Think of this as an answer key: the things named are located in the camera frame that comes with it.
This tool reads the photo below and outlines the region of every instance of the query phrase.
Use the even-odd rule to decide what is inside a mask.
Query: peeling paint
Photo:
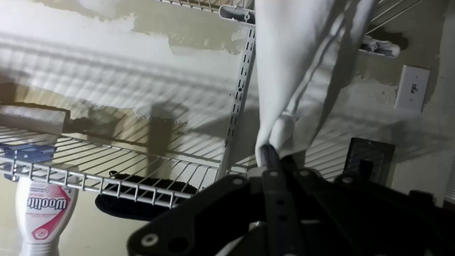
[[[131,31],[145,35],[167,35],[171,49],[175,49],[176,46],[226,50],[237,55],[244,41],[243,37],[237,35],[238,25],[221,20],[216,14],[152,0],[34,0],[34,2],[104,21],[134,17],[134,27]]]

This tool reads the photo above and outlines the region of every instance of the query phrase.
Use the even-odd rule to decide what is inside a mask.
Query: black brush
[[[126,181],[134,182],[134,183],[141,183],[144,185],[153,186],[154,184],[156,188],[162,189],[169,189],[173,191],[181,191],[183,193],[188,194],[195,194],[197,192],[197,188],[191,186],[190,184],[186,184],[185,182],[181,181],[173,181],[171,179],[155,179],[155,178],[147,178],[144,181],[144,177],[141,176],[130,176],[129,174],[115,174],[114,171],[110,172],[110,175],[114,175],[115,179],[125,179],[129,177]],[[109,189],[111,191],[117,191],[118,185],[116,184],[108,184],[104,190]],[[121,186],[120,191],[125,193],[130,187]],[[133,195],[136,189],[131,189],[128,191],[127,194]],[[140,189],[139,195],[142,195],[145,190]],[[171,196],[166,194],[157,193],[156,199],[160,197],[161,201],[170,201]],[[152,199],[153,192],[147,192],[144,197],[148,197]],[[180,204],[185,199],[184,198],[176,198],[174,197],[175,203]],[[124,198],[117,198],[111,195],[98,195],[95,199],[95,205],[100,209],[100,211],[109,214],[114,217],[119,217],[123,219],[130,219],[130,220],[142,220],[142,221],[151,221],[155,219],[160,214],[169,210],[167,207],[159,206],[159,205],[152,205],[149,203],[143,202],[135,202],[130,199]]]

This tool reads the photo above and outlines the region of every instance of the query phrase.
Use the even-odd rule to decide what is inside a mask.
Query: white fabric
[[[306,150],[352,77],[375,0],[257,0],[259,148],[280,157]]]

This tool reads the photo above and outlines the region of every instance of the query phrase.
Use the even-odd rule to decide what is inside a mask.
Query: black object
[[[394,151],[392,144],[352,138],[343,174],[358,174],[363,179],[385,185]]]
[[[115,174],[112,171],[111,174],[114,174],[115,179],[125,179],[129,177],[129,174]],[[147,178],[143,181],[144,177],[134,175],[128,178],[128,181],[131,182],[141,182],[141,184],[152,186],[154,184],[157,188],[164,188],[164,189],[172,189],[175,191],[182,191],[184,193],[195,194],[197,192],[197,188],[191,186],[190,184],[186,184],[180,181],[173,181],[170,179],[152,179]],[[111,189],[112,191],[117,191],[116,184],[109,184],[106,186],[105,189]],[[122,186],[120,191],[125,193],[130,187]],[[135,189],[131,189],[129,194],[134,195]],[[153,193],[147,193],[150,199],[153,196]],[[160,200],[169,201],[171,196],[169,195],[162,195]],[[176,203],[181,204],[185,201],[184,198],[177,199]],[[169,208],[162,207],[159,205],[151,205],[148,203],[143,202],[135,202],[132,200],[124,199],[124,198],[117,198],[110,195],[98,195],[95,199],[95,205],[98,209],[106,214],[109,214],[114,217],[124,218],[124,219],[131,219],[131,220],[142,220],[142,221],[152,221],[160,214],[169,211]]]
[[[133,233],[130,256],[455,255],[455,215],[356,174],[334,183],[262,149],[267,169],[229,175]],[[262,225],[249,230],[249,224]]]

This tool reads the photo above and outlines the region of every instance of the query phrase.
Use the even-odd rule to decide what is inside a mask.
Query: light switch
[[[421,67],[403,66],[395,109],[422,112],[430,72]]]

